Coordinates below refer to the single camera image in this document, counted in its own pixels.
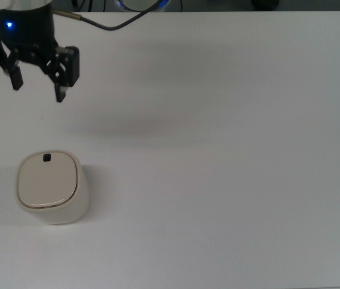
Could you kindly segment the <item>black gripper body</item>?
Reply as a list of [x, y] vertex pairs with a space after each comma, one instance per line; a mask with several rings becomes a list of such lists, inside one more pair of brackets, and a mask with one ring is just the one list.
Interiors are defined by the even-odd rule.
[[51, 8], [35, 8], [27, 11], [0, 10], [0, 55], [2, 45], [9, 50], [18, 49], [20, 60], [31, 63], [31, 54], [50, 66], [58, 59], [58, 44], [54, 35]]

